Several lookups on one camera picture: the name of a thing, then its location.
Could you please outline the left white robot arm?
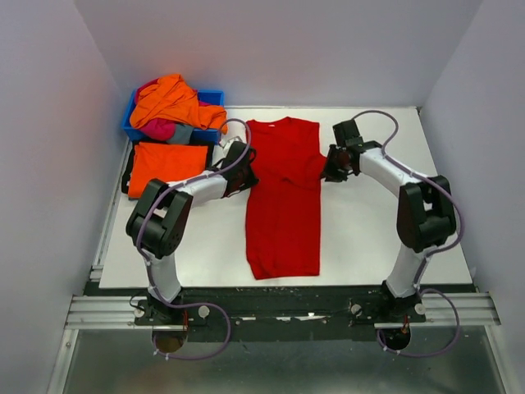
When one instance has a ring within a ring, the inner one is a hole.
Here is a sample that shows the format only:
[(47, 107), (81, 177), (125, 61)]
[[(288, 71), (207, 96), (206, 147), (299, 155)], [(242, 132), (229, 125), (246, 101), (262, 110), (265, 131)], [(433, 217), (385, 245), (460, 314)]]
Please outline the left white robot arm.
[(144, 260), (153, 313), (162, 323), (175, 323), (182, 305), (175, 251), (180, 246), (192, 208), (224, 199), (258, 184), (252, 169), (256, 150), (234, 141), (226, 156), (199, 175), (174, 185), (152, 179), (126, 224), (126, 235)]

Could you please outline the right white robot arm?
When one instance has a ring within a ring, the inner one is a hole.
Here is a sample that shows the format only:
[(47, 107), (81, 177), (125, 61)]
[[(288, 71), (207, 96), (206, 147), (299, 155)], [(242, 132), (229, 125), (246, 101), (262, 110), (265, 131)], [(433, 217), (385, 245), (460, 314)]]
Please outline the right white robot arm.
[(431, 257), (457, 228), (450, 183), (444, 176), (426, 177), (388, 158), (384, 147), (360, 135), (356, 121), (333, 126), (322, 179), (347, 181), (361, 174), (386, 188), (398, 201), (396, 231), (400, 249), (390, 275), (381, 284), (375, 314), (394, 322), (421, 302), (420, 281)]

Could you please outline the red t shirt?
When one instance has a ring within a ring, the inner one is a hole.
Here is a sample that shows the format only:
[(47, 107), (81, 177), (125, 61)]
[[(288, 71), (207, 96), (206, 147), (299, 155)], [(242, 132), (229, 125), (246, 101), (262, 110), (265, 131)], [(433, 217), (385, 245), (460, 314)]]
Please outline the red t shirt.
[(320, 273), (320, 126), (285, 117), (251, 120), (253, 186), (245, 216), (246, 258), (258, 280)]

